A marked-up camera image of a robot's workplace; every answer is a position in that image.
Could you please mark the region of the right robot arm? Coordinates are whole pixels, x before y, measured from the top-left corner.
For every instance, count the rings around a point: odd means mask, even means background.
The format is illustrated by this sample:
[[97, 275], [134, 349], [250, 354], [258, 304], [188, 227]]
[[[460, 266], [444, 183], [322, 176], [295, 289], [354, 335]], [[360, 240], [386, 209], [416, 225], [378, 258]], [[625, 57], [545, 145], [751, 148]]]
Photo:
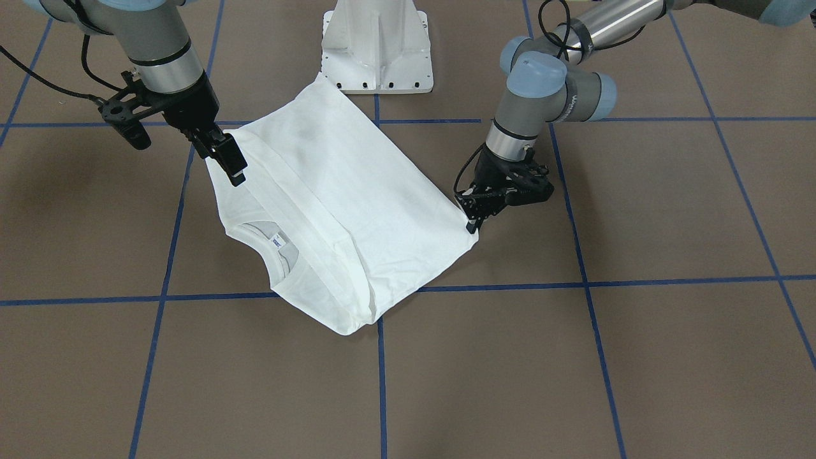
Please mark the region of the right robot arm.
[[113, 36], [133, 66], [108, 99], [87, 95], [100, 116], [135, 149], [151, 140], [142, 121], [160, 113], [202, 159], [213, 159], [233, 186], [247, 161], [216, 124], [219, 102], [180, 16], [180, 1], [29, 1], [33, 10], [76, 24], [86, 35]]

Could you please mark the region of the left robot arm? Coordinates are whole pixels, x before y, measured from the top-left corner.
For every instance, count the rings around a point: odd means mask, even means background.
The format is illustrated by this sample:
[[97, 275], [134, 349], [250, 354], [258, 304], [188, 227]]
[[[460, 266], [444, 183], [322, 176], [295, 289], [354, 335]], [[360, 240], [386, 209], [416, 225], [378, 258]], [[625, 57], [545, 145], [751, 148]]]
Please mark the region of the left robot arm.
[[632, 121], [610, 127], [618, 99], [608, 75], [588, 70], [595, 55], [627, 46], [652, 22], [674, 11], [700, 9], [737, 15], [754, 29], [742, 43], [758, 44], [760, 28], [804, 20], [813, 1], [604, 1], [577, 17], [565, 8], [554, 30], [540, 22], [538, 38], [520, 36], [502, 50], [507, 82], [486, 142], [472, 155], [475, 177], [455, 192], [478, 235], [487, 218], [508, 207], [547, 201], [555, 186], [534, 154], [548, 145], [577, 236], [621, 243], [645, 230], [656, 236], [746, 235], [757, 219], [729, 153], [713, 156], [722, 141], [716, 114], [705, 121]]

